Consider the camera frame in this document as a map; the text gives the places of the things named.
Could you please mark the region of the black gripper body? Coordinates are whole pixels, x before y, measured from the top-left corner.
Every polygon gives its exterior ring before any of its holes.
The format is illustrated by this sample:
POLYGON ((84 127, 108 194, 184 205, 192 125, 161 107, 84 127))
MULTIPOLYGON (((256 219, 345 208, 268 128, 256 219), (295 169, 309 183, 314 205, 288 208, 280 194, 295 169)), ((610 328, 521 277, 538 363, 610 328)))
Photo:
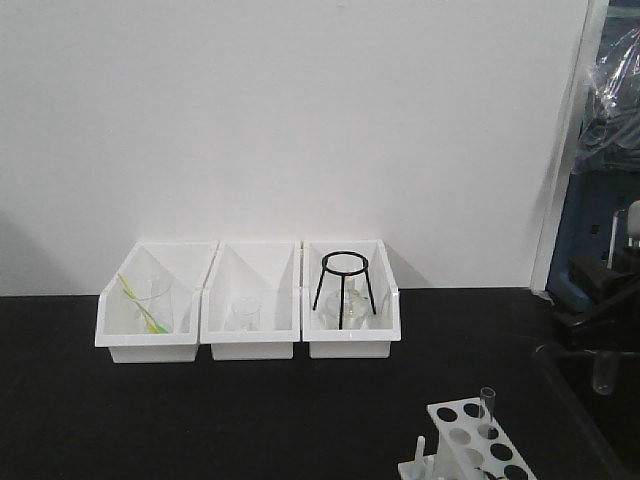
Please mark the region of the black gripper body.
POLYGON ((569 350, 639 350, 639 249, 614 252, 610 268, 600 261, 575 256, 569 279, 591 300, 591 306, 554 313, 556 332, 569 350))

